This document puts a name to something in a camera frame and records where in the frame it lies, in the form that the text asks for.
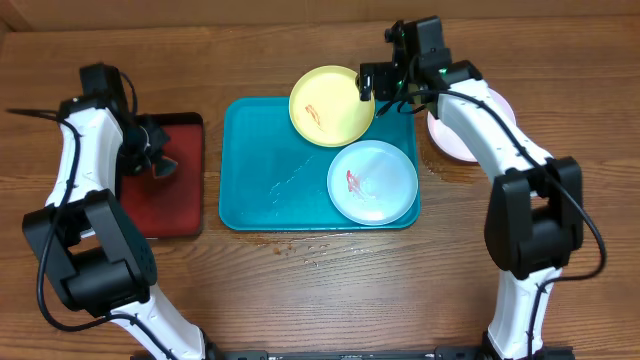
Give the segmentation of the red green sponge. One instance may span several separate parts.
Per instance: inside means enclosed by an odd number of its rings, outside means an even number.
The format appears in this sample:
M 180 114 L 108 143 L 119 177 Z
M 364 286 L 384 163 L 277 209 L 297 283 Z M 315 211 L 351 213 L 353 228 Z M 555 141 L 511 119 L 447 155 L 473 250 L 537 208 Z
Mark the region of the red green sponge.
M 166 178 L 174 173 L 177 166 L 175 160 L 162 155 L 152 162 L 152 175 L 155 179 Z

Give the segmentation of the yellow plate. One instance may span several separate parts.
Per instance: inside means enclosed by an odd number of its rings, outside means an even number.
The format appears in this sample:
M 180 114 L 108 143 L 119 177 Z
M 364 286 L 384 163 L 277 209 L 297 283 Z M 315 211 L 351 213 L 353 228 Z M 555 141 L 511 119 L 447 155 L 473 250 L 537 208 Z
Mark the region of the yellow plate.
M 289 96 L 289 115 L 304 139 L 322 147 L 341 147 L 368 130 L 376 105 L 360 100 L 356 77 L 350 68 L 327 65 L 296 82 Z

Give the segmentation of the white pink plate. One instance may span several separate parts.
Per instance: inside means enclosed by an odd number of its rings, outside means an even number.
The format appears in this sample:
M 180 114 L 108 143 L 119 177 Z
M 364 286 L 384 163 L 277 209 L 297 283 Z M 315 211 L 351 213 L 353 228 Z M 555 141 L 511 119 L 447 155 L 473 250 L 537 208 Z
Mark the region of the white pink plate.
M 489 89 L 493 101 L 507 115 L 512 124 L 516 124 L 516 117 L 508 101 L 493 89 Z M 427 128 L 431 140 L 446 155 L 459 161 L 476 163 L 477 160 L 469 151 L 458 135 L 447 127 L 440 119 L 436 119 L 431 113 L 427 114 Z

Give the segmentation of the light blue plate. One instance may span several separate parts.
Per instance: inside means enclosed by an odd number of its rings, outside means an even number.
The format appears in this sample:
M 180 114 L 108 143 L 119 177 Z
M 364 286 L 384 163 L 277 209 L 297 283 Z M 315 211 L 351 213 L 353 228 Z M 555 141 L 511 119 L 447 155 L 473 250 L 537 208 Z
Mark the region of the light blue plate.
M 390 224 L 409 212 L 419 189 L 417 171 L 398 147 L 380 140 L 355 142 L 331 162 L 327 190 L 334 207 L 365 226 Z

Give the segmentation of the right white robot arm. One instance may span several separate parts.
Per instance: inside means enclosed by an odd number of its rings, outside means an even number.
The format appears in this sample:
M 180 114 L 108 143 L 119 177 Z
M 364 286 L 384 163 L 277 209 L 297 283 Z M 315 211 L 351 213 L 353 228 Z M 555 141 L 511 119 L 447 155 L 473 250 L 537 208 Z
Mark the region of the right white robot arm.
M 598 276 L 607 263 L 603 237 L 583 208 L 583 178 L 572 157 L 556 159 L 510 123 L 481 72 L 455 62 L 439 17 L 399 20 L 384 38 L 389 62 L 363 63 L 361 100 L 428 111 L 464 143 L 491 182 L 484 225 L 500 270 L 496 309 L 478 347 L 436 351 L 438 359 L 572 359 L 549 347 L 542 327 L 553 286 Z

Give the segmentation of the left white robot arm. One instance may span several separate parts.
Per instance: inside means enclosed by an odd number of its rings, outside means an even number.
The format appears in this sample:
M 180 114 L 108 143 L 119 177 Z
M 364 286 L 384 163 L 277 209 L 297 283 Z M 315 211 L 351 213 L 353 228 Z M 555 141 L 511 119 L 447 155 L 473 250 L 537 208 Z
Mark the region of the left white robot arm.
M 119 202 L 122 176 L 175 171 L 163 152 L 168 135 L 138 115 L 134 86 L 118 68 L 88 65 L 80 79 L 82 94 L 58 110 L 20 112 L 55 122 L 63 136 L 54 188 L 22 222 L 38 259 L 42 316 L 67 333 L 114 323 L 151 359 L 223 358 L 161 291 L 151 247 Z

